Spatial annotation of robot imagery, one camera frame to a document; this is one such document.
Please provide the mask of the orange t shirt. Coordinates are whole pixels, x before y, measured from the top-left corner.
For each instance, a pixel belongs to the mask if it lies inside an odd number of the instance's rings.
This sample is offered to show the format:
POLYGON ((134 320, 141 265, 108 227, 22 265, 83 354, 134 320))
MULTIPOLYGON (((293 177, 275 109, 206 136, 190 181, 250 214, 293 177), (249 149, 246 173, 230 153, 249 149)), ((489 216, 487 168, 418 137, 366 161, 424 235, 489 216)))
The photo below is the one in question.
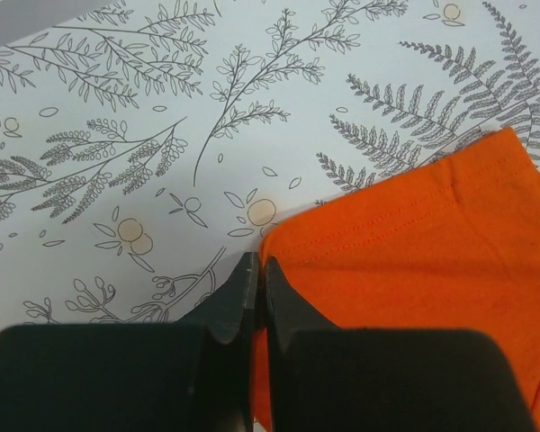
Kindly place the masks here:
POLYGON ((540 172, 513 130, 284 221, 262 241, 343 328, 470 328, 540 430, 540 172))

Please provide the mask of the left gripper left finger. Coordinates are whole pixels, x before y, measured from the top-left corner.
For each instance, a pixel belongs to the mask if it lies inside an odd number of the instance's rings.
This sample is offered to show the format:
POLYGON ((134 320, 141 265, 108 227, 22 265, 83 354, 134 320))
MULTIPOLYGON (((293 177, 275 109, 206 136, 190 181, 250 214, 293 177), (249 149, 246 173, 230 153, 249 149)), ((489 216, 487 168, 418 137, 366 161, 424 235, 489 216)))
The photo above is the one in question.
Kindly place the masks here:
POLYGON ((0 332, 0 431, 249 431, 258 258, 180 320, 0 332))

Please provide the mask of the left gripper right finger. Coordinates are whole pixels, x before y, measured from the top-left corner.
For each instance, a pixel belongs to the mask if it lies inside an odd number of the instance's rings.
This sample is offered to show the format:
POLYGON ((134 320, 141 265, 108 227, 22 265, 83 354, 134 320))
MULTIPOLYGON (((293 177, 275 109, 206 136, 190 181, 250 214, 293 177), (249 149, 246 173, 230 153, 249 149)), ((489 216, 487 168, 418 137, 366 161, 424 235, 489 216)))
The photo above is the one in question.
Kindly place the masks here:
POLYGON ((275 431, 532 431, 507 358, 469 329, 336 326, 265 266, 275 431))

